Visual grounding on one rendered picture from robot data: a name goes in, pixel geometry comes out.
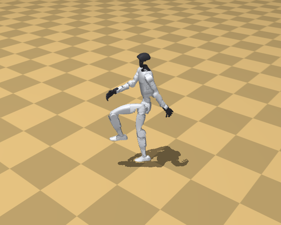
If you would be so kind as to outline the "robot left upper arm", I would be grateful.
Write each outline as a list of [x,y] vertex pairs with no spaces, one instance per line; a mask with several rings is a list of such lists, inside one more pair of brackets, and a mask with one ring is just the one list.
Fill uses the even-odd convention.
[[155,94],[156,92],[159,93],[159,91],[158,91],[157,86],[156,86],[156,84],[155,84],[155,82],[154,82],[153,76],[148,73],[148,74],[146,74],[144,77],[145,77],[146,82],[149,84],[151,90],[153,91],[152,94],[151,94],[151,96],[152,96],[153,98],[155,98],[155,97],[154,97],[154,94]]

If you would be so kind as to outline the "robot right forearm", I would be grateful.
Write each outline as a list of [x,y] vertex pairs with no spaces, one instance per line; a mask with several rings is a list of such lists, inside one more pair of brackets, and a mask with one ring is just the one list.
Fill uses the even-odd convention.
[[122,91],[124,91],[124,90],[126,90],[126,89],[129,89],[129,84],[128,84],[128,82],[125,83],[125,84],[122,85],[122,86],[119,86],[119,87],[118,87],[118,90],[116,91],[116,93],[122,92]]

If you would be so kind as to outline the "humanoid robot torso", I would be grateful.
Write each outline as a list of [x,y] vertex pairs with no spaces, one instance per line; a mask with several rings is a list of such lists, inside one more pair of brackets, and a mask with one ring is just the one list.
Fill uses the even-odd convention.
[[148,73],[153,76],[153,73],[152,73],[152,71],[147,71],[146,69],[144,69],[144,72],[142,72],[141,71],[142,69],[143,68],[141,68],[139,70],[139,73],[138,73],[138,81],[139,81],[139,85],[140,85],[140,91],[141,91],[141,94],[142,94],[142,97],[143,97],[141,104],[144,104],[145,107],[148,107],[148,111],[146,111],[146,113],[148,113],[151,110],[150,96],[151,96],[153,91],[151,90],[149,84],[146,82],[144,76]]

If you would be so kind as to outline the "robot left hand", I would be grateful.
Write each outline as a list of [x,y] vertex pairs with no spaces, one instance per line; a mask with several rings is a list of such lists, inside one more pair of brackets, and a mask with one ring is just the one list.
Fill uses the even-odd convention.
[[[163,108],[163,110],[165,110],[165,109]],[[167,117],[167,115],[168,115],[168,117],[170,117],[173,112],[172,109],[170,109],[169,107],[165,111],[166,111],[166,117]]]

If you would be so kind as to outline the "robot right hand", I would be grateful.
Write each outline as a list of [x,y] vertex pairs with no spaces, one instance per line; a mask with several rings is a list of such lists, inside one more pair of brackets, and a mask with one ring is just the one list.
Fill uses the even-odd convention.
[[108,98],[111,97],[113,94],[116,94],[116,91],[118,90],[118,88],[115,88],[113,90],[110,90],[107,94],[106,94],[106,99],[108,101]]

